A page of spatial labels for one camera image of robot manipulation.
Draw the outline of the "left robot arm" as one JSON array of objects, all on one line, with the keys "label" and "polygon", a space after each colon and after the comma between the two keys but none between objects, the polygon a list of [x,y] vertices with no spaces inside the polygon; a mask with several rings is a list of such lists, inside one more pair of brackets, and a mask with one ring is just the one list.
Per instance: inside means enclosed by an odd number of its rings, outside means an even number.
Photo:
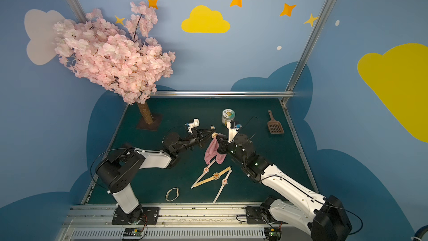
[{"label": "left robot arm", "polygon": [[167,169],[174,167],[180,160],[179,154],[194,146],[202,148],[215,133],[215,127],[200,129],[188,127],[188,135],[181,137],[172,132],[163,138],[161,150],[152,151],[124,145],[113,149],[113,153],[103,159],[95,173],[107,186],[108,194],[117,203],[112,223],[115,225],[138,225],[148,221],[136,197],[131,183],[139,170],[146,168]]}]

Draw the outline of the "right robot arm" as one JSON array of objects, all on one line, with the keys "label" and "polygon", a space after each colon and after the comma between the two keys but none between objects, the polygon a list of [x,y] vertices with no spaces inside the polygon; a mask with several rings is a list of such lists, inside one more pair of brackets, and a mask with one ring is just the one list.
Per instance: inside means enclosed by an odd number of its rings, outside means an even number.
[{"label": "right robot arm", "polygon": [[275,164],[255,152],[246,135],[229,141],[217,135],[220,154],[230,155],[254,182],[263,184],[286,198],[270,198],[263,208],[277,222],[287,223],[306,233],[314,241],[344,241],[352,224],[342,202],[335,196],[325,197],[283,173]]}]

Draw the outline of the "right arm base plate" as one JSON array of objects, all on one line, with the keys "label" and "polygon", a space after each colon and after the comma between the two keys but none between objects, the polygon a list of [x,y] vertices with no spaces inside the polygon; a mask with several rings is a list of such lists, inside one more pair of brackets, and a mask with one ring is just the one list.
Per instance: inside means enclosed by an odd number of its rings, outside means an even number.
[{"label": "right arm base plate", "polygon": [[272,224],[272,225],[280,225],[285,224],[286,222],[281,222],[275,220],[273,216],[269,213],[267,208],[262,206],[246,206],[245,207],[245,222],[247,224]]}]

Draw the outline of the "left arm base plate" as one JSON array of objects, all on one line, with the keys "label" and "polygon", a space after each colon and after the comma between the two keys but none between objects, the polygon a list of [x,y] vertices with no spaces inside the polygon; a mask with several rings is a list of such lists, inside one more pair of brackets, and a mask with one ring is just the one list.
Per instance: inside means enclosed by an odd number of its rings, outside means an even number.
[{"label": "left arm base plate", "polygon": [[126,214],[120,207],[114,211],[112,225],[156,225],[159,217],[159,207],[138,206]]}]

